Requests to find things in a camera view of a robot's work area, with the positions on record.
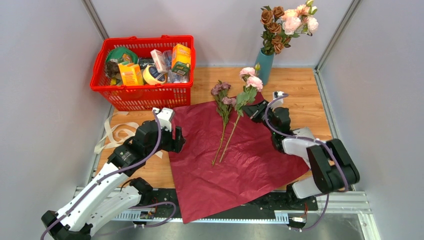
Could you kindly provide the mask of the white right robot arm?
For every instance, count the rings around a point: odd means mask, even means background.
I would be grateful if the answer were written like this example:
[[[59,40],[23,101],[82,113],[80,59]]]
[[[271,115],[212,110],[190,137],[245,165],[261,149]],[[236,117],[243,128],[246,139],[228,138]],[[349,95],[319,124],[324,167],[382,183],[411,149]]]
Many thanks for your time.
[[[262,123],[271,131],[271,141],[277,151],[302,158],[312,172],[311,177],[288,187],[285,202],[289,208],[299,209],[306,198],[347,189],[359,182],[359,171],[340,139],[320,141],[294,132],[289,109],[268,105],[264,100],[244,106],[242,110],[253,122]]]

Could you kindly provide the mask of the mauve flower stem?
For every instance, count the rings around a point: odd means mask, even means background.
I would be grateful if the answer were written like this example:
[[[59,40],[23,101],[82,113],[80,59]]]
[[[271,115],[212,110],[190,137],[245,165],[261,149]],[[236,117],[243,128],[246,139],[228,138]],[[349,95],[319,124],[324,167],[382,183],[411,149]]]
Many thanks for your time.
[[[212,166],[215,165],[218,155],[221,151],[223,141],[225,139],[225,131],[227,124],[229,123],[230,115],[236,104],[234,97],[228,97],[228,92],[231,89],[231,85],[228,82],[222,82],[218,80],[218,83],[211,89],[210,93],[216,102],[216,111],[222,118],[222,133],[219,142],[218,150],[216,151],[215,157],[211,162]]]

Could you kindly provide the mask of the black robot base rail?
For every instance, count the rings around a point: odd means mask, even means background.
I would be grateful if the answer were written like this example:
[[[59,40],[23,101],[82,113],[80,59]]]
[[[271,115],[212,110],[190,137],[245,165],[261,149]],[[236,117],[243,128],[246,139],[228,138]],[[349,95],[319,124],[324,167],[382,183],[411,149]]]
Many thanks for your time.
[[[306,214],[371,214],[367,196],[361,191],[334,192],[329,197],[318,196],[288,203],[287,194],[272,191],[256,200],[240,206],[198,219],[198,223],[259,223],[285,224],[289,217]],[[173,210],[169,204],[158,207],[128,209],[120,212],[113,220],[130,222],[160,222],[172,216],[171,222],[181,222],[180,209]]]

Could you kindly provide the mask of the pink flower stem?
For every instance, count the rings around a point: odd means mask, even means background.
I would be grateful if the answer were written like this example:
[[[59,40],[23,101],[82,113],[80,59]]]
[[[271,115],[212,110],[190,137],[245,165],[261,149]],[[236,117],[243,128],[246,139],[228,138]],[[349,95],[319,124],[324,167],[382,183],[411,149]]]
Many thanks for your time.
[[[244,67],[239,72],[239,77],[241,80],[243,80],[244,86],[242,87],[242,91],[236,97],[234,97],[236,101],[231,114],[236,113],[237,117],[224,149],[220,150],[220,153],[222,153],[219,159],[220,162],[224,159],[227,148],[229,147],[229,143],[235,133],[240,118],[244,116],[242,107],[247,106],[248,104],[252,104],[256,100],[256,95],[263,90],[263,82],[260,78],[257,77],[257,72],[259,69],[259,64],[256,64],[254,67]]]

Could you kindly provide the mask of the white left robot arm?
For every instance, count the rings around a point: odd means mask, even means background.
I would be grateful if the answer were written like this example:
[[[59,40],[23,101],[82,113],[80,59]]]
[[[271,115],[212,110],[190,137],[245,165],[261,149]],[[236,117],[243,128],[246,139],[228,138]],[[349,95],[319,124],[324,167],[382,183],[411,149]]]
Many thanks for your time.
[[[131,176],[157,152],[179,153],[185,143],[180,126],[172,129],[168,120],[145,121],[135,135],[117,146],[101,171],[68,204],[57,211],[48,210],[41,217],[46,227],[41,235],[55,240],[90,240],[110,220],[127,209],[146,209],[145,219],[152,219],[160,205],[172,201],[153,202],[153,188],[143,178]]]

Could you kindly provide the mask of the white printed ribbon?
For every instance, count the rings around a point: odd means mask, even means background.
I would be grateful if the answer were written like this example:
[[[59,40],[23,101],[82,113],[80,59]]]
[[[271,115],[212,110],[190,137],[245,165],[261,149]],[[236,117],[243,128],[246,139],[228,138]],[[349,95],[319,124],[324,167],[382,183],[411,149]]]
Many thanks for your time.
[[[135,135],[136,128],[140,126],[139,123],[125,120],[123,123],[111,125],[111,120],[115,117],[126,117],[128,115],[128,111],[117,111],[106,119],[104,122],[105,133],[94,147],[95,155],[99,155],[104,149],[115,148]]]

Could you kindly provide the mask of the dark red wrapping paper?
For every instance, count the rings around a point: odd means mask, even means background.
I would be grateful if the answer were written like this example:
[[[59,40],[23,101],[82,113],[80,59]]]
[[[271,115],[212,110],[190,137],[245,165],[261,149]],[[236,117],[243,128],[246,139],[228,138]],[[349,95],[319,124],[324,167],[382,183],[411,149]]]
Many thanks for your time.
[[[190,223],[255,200],[309,171],[304,160],[278,152],[271,132],[247,116],[230,116],[227,127],[214,101],[174,109],[181,152],[169,153],[180,212]]]

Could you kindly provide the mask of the pink flower bouquet brown wrap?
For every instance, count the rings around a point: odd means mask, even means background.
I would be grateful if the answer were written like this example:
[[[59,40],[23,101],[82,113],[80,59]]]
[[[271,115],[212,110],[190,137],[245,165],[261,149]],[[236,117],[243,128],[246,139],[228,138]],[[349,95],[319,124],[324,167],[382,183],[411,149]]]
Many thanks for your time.
[[[278,55],[284,48],[291,47],[292,39],[300,35],[313,36],[319,27],[314,17],[317,10],[313,0],[307,0],[294,9],[263,6],[260,16],[264,28],[261,52],[266,56]]]

